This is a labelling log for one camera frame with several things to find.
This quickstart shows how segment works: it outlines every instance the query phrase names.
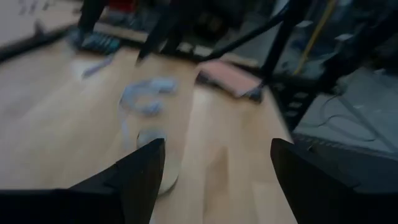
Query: yellow pole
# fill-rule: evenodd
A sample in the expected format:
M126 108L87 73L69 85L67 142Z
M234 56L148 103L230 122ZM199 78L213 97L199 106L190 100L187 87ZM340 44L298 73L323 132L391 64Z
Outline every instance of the yellow pole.
M310 50L312 49L315 41L317 40L317 37L318 37L320 31L322 30L322 27L325 25L326 21L330 17L330 15L333 11L333 8L335 7L335 4L336 4L336 0L328 1L328 5L325 9L325 12L323 13L321 20L319 21L317 27L315 28L315 31L313 32L310 41L308 41L308 44L305 47L303 54L301 55L300 62L298 63L298 66L297 66L296 70L294 71L293 75L297 75L298 73L301 72L301 69L303 68L304 63L308 59L308 53L310 53Z

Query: wire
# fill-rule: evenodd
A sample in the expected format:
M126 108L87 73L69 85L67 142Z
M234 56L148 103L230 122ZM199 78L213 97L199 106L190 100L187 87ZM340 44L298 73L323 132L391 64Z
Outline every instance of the wire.
M310 41L308 41L308 44L305 47L303 54L301 55L300 62L298 63L298 66L297 66L296 70L294 71L293 75L297 75L298 73L300 73L304 63L307 61L308 54L310 53L310 50L312 49L315 41L318 38L320 31L322 30L322 27L325 25L326 21L328 20L328 18L331 15L333 9L335 8L335 4L336 4L336 0L328 1L328 5L325 9L325 12L323 13L321 20L319 21L317 27L315 28L315 31L313 32Z
M320 124L301 123L300 125L303 126L303 127L307 127L307 128L319 128L319 127L322 127L322 126L328 126L328 128L330 128L331 130L336 131L337 133L340 133L340 134L346 136L347 138L350 138L350 139L356 140L356 141L373 142L373 141L377 140L378 137L379 137L379 134L377 132L375 132L374 130L368 128L363 122L360 121L360 119L358 117L357 118L352 118L350 116L343 115L343 114L335 114L335 115L326 117L326 107L327 107L327 105L332 100L334 100L337 97L340 99L342 96L338 96L338 95L332 96L331 98L327 99L321 105L319 116L320 116L320 119L322 120L322 122ZM342 128L339 128L339 127L335 126L334 124L332 124L330 122L331 120L333 120L335 118L346 119L348 121L351 121L354 124L357 124L358 126L364 127L370 133L372 133L372 137L371 138L362 138L362 137L356 136L356 135L354 135L354 134L352 134L352 133L350 133L348 131L345 131Z
M360 122L362 122L364 124L364 126L371 132L373 132L375 134L375 136L381 141L383 142L391 151L393 152L398 152L398 147L395 146L392 142L390 142L390 140L388 140L386 137L384 137L378 130L376 130L372 124L360 113L358 112L353 105L351 105L351 103L349 103L349 101L344 98L343 96L339 97L339 101L341 104L343 104L343 106L349 111L351 112L355 117L357 117L358 120L360 120Z

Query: wooden table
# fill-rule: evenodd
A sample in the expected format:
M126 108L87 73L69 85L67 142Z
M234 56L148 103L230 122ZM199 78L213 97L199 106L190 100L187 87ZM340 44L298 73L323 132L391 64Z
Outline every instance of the wooden table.
M123 146L116 106L126 85L174 77L175 96L155 118L131 114L131 138L144 127L168 135L181 158L178 182L155 205L156 223L296 223L269 156L272 138L289 140L272 94L256 105L194 86L195 65L121 49L82 79L98 58L60 41L0 65L0 188L70 187L134 149Z

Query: red object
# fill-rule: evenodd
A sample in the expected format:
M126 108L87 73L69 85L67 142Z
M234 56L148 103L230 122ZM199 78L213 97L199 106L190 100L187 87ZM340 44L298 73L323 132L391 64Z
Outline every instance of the red object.
M136 0L110 0L109 8L122 12L134 12L137 9Z

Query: black cable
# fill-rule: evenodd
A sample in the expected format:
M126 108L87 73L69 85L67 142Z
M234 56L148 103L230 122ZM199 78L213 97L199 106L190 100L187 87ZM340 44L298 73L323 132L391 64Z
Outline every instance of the black cable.
M390 140L388 140L386 137L384 137L378 130L376 130L372 124L360 113L358 112L351 103L348 102L346 98L343 96L340 96L339 98L340 103L349 111L351 112L355 117L357 117L360 122L363 123L363 125L371 132L375 134L375 136L383 142L390 150L393 152L398 152L398 147L396 147Z
M334 100L334 99L337 98L337 97L340 99L342 96L338 96L338 95L332 96L331 98L327 99L327 100L321 105L319 116L320 116L320 119L322 120L322 122L321 122L320 124L302 123L302 124L300 124L300 125L301 125L301 126L304 126L304 127L307 127L307 128L319 128L319 127L322 127L322 126L328 126L328 128L330 128L331 130L336 131L337 133L340 133L340 134L346 136L347 138L350 138L350 139L353 139L353 140L356 140L356 141L362 141L362 142L372 142L372 141L375 141L375 140L379 137L379 134L378 134L377 132L375 132L374 130L370 129L369 127L367 127L363 122L360 121L360 119L359 119L357 116L355 116L356 118L352 118L352 117L350 117L350 116L343 115L343 114L335 114L335 115L326 117L326 114L325 114L325 113L326 113L326 106L327 106L332 100ZM358 137L358 136L356 136L356 135L354 135L354 134L352 134L352 133L350 133L350 132L348 132L348 131L345 131L344 129L341 129L341 128L339 128L339 127L337 127L337 126L331 124L330 121L331 121L332 119L335 119L335 118L346 119L346 120L348 120L348 121L351 121L351 122L354 123L354 124L357 124L358 126L362 126L362 127L366 128L369 132L372 133L372 137L371 137L371 138L362 138L362 137Z

